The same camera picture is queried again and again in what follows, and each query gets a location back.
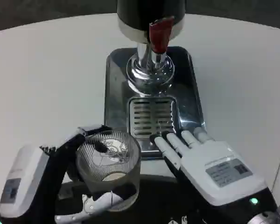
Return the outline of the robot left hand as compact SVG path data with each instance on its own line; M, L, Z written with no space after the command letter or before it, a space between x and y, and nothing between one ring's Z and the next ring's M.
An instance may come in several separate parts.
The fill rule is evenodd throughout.
M141 150L130 134L111 127L79 127L61 145L24 146L8 173L1 198L3 224L79 224L109 210L125 210L137 199ZM82 180L82 209L58 215L64 176Z

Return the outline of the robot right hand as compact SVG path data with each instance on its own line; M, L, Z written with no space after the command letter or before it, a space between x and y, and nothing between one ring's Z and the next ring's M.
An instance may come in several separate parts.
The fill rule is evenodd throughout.
M203 128L164 131L150 141L206 223L253 224L276 217L277 204L264 178Z

